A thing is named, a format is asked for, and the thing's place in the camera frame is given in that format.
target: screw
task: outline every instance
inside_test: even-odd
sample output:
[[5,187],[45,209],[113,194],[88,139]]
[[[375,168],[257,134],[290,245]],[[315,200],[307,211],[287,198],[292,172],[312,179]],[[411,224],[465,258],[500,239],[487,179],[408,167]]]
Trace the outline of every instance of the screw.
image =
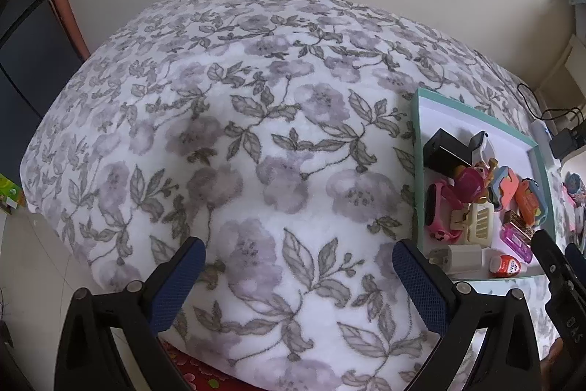
[[77,290],[75,290],[75,293],[73,294],[73,296],[77,300],[81,300],[86,295],[87,295],[87,288],[78,288]]
[[142,290],[142,282],[140,280],[133,280],[126,286],[126,290],[129,292],[139,292]]
[[465,282],[458,282],[456,284],[456,290],[461,294],[467,295],[472,291],[472,287]]
[[525,295],[523,294],[523,291],[520,288],[514,288],[514,289],[512,289],[511,290],[511,294],[517,300],[522,300],[522,299],[525,298]]

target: bed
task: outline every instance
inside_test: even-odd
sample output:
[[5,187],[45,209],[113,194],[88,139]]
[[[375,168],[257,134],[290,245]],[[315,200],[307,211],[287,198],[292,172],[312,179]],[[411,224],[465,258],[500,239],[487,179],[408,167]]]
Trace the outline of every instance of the bed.
[[[166,0],[67,84],[22,184],[106,290],[145,279],[190,235],[206,243],[162,335],[193,357],[271,391],[402,389],[437,340],[390,259],[411,236],[409,100],[429,88],[530,136],[518,81],[435,29],[349,1]],[[561,178],[549,181],[564,246]],[[521,288],[547,353],[543,276],[475,287]]]

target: tray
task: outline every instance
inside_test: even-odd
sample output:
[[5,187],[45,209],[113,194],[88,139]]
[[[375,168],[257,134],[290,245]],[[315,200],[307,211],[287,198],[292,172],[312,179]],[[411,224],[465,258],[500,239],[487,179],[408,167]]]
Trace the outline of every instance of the tray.
[[[543,157],[534,140],[496,118],[425,88],[417,89],[411,100],[411,112],[415,128],[415,209],[417,213],[417,224],[413,228],[414,240],[425,256],[432,249],[443,245],[443,243],[432,239],[424,226],[427,187],[443,176],[423,166],[423,146],[439,128],[443,128],[465,145],[468,145],[468,141],[474,134],[485,130],[488,133],[494,157],[499,161],[499,166],[509,166],[521,178],[531,177],[540,184],[549,211],[545,223],[541,224],[540,228],[545,229],[552,237],[555,237],[552,195]],[[514,200],[509,208],[517,210]],[[482,269],[470,273],[450,275],[451,279],[468,281],[503,280],[493,279],[488,273],[490,259],[494,255],[500,254],[512,255],[519,259],[522,271],[516,278],[534,277],[543,274],[543,270],[535,257],[533,257],[530,264],[526,264],[500,239],[499,231],[504,212],[494,214],[492,245],[489,248],[482,249]],[[446,213],[446,216],[448,217],[443,217],[444,223],[449,224],[449,214]],[[462,237],[456,244],[463,242]]]

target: small bottle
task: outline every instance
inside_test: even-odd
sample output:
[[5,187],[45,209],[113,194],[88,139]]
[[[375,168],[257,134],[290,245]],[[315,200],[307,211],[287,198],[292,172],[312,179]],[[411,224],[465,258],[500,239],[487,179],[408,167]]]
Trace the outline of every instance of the small bottle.
[[500,230],[500,238],[513,252],[527,262],[527,264],[531,263],[531,260],[533,260],[533,252],[531,252],[529,246],[521,240],[513,224],[507,223],[503,225]]
[[496,255],[490,259],[488,270],[493,277],[509,279],[521,271],[521,264],[512,255]]

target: floor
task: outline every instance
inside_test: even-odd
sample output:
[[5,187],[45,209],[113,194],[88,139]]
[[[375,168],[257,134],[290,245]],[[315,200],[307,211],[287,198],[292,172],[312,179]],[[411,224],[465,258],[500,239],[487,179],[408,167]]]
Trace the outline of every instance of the floor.
[[[0,288],[4,320],[14,342],[12,355],[36,391],[51,391],[59,337],[73,292],[80,287],[93,294],[103,290],[39,214],[14,212],[6,218],[0,240]],[[136,389],[149,389],[124,334],[113,332]]]

